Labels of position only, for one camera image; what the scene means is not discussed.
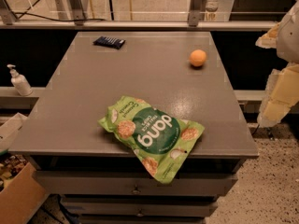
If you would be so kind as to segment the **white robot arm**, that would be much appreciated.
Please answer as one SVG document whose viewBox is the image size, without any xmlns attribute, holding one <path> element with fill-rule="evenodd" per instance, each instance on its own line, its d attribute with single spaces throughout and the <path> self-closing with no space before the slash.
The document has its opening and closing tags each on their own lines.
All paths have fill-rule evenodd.
<svg viewBox="0 0 299 224">
<path fill-rule="evenodd" d="M 288 63 L 281 71 L 273 69 L 266 82 L 257 122 L 262 128 L 270 128 L 299 102 L 299 1 L 255 45 L 275 49 L 277 56 Z"/>
</svg>

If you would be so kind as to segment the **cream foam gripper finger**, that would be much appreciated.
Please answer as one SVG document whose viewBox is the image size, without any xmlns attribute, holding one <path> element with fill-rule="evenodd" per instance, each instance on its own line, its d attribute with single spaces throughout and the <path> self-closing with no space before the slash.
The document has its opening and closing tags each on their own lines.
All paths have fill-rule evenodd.
<svg viewBox="0 0 299 224">
<path fill-rule="evenodd" d="M 267 33 L 257 39 L 255 45 L 263 49 L 275 49 L 277 47 L 279 26 L 280 23 L 276 23 Z"/>
<path fill-rule="evenodd" d="M 265 87 L 257 118 L 262 128 L 279 124 L 299 102 L 299 64 L 288 63 L 281 71 L 273 69 Z"/>
</svg>

